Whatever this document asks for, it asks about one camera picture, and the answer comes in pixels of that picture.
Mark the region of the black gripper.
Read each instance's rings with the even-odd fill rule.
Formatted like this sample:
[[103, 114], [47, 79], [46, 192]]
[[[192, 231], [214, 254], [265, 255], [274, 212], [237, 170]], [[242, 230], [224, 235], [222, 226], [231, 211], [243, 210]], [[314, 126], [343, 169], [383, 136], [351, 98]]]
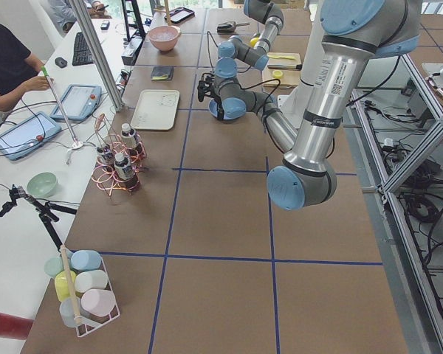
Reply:
[[215, 75], [213, 73], [205, 72], [202, 74], [197, 85], [197, 99], [199, 102], [203, 102], [206, 97], [215, 98], [214, 80]]

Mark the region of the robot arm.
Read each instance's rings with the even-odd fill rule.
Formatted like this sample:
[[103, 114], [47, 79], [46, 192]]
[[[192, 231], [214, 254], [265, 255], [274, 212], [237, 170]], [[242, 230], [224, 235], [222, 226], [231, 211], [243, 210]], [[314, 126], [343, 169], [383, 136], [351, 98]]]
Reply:
[[281, 8], [270, 1], [246, 1], [244, 13], [264, 25], [249, 46], [233, 36], [221, 43], [198, 98], [210, 97], [217, 119], [258, 116], [284, 157], [267, 176], [271, 200], [286, 210], [330, 199], [337, 178], [326, 155], [353, 89], [367, 63], [413, 51], [419, 41], [420, 1], [322, 1], [316, 12], [299, 86], [283, 105], [262, 92], [243, 88], [238, 62], [264, 69], [284, 27]]
[[230, 36], [219, 44], [218, 58], [238, 59], [262, 71], [268, 64], [272, 43], [284, 27], [284, 15], [277, 4], [265, 0], [246, 0], [244, 14], [262, 23], [263, 31], [252, 35], [250, 42], [244, 42], [238, 35]]

